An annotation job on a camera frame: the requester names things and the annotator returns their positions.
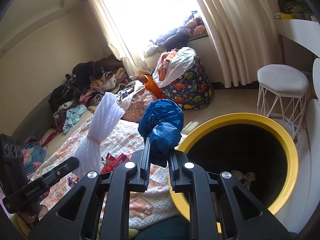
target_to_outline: crumpled blue bag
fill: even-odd
[[[171,149],[181,139],[183,112],[169,99],[151,102],[139,121],[138,132],[146,142],[150,137],[150,161],[152,164],[166,167]]]

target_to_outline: gray stool cushion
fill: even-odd
[[[287,65],[267,65],[258,70],[259,83],[271,91],[288,97],[301,97],[307,92],[309,81],[298,69]]]

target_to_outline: fleece blanket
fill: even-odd
[[[91,117],[87,119],[72,136],[55,152],[52,158],[46,160],[36,171],[33,179],[38,178],[67,158],[71,157],[81,141],[88,134]],[[120,120],[111,135],[101,143],[101,156],[110,153],[114,157],[124,153],[129,158],[134,151],[144,148],[143,138],[138,133],[138,124]],[[149,187],[145,193],[131,192],[129,228],[141,230],[158,221],[179,214],[169,193],[168,168],[151,165]],[[54,185],[49,196],[42,202],[48,209],[52,208],[69,190],[68,176]],[[105,201],[102,207],[100,222],[104,213]]]

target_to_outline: trash can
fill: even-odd
[[[274,215],[290,197],[298,175],[298,154],[290,135],[277,122],[258,114],[227,114],[209,120],[193,130],[178,150],[209,172],[254,172],[250,191]],[[171,187],[170,194],[189,219],[187,197]]]

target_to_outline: white chair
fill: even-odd
[[[292,127],[292,138],[294,138],[300,128],[305,113],[307,103],[307,91],[309,81],[307,77],[299,70],[287,65],[267,65],[258,70],[259,95],[257,110],[258,114],[266,117],[282,118],[283,127],[288,125]],[[276,95],[273,105],[269,109],[266,93],[267,90]],[[291,98],[288,106],[284,109],[282,97]],[[276,103],[280,101],[281,114],[274,114],[272,111]],[[292,114],[286,117],[285,113],[292,104]]]

